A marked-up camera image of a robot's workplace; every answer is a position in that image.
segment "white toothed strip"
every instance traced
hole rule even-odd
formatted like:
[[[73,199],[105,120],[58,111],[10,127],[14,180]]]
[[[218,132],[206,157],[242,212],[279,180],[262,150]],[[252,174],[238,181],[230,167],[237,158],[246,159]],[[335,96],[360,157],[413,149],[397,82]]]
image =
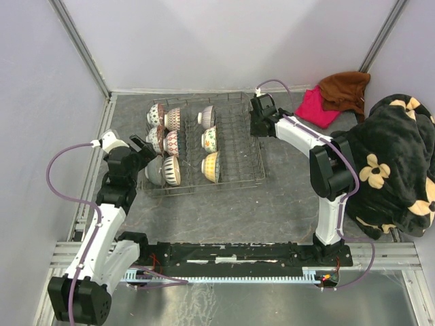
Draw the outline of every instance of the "white toothed strip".
[[[303,276],[244,276],[244,277],[179,277],[188,280],[189,283],[293,283],[293,284],[319,284],[315,280],[314,270],[304,270]],[[160,277],[152,279],[136,279],[136,270],[128,270],[121,282],[130,283],[172,283]]]

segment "white wall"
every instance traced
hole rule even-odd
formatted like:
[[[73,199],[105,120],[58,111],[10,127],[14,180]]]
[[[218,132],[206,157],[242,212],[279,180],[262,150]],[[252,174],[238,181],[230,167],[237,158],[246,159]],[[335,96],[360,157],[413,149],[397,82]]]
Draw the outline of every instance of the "white wall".
[[[291,86],[358,70],[394,0],[64,0],[111,90]]]
[[[22,326],[75,212],[48,189],[47,163],[92,139],[104,99],[48,1],[2,1],[0,31],[0,320]],[[80,194],[89,151],[59,160],[62,192]]]
[[[370,69],[366,113],[380,99],[394,93],[409,94],[435,114],[435,1],[412,0]],[[435,226],[415,238],[426,280],[435,299]]]

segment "gray bowl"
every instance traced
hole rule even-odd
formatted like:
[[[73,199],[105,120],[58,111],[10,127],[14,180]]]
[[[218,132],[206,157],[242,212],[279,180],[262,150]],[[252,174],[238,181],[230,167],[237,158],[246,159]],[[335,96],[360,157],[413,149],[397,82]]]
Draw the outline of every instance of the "gray bowl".
[[[145,177],[150,180],[154,185],[163,186],[164,178],[162,175],[163,158],[157,155],[148,165],[145,167]]]

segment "dish rack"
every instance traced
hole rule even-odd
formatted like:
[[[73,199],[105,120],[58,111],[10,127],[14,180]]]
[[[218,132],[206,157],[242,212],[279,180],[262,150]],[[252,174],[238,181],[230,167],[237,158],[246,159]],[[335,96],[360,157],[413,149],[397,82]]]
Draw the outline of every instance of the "dish rack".
[[[264,166],[257,138],[251,137],[251,102],[245,93],[194,95],[189,97],[162,98],[149,102],[144,115],[151,106],[161,103],[165,113],[180,108],[179,169],[180,186],[166,184],[159,187],[143,175],[138,188],[152,196],[176,196],[219,190],[256,187],[257,181],[265,178]],[[198,113],[214,105],[217,131],[217,148],[220,151],[221,171],[219,183],[207,180],[201,172],[201,162],[208,155],[201,147],[204,128],[198,124]],[[145,133],[151,125],[145,119]]]

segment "brown cloth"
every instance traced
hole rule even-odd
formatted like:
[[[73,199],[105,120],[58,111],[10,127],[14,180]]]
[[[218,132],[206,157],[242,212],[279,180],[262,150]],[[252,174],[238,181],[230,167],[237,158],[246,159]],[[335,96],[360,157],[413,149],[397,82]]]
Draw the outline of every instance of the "brown cloth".
[[[364,121],[364,90],[369,81],[369,73],[358,71],[336,73],[323,78],[319,86],[324,110],[354,110],[358,121]]]

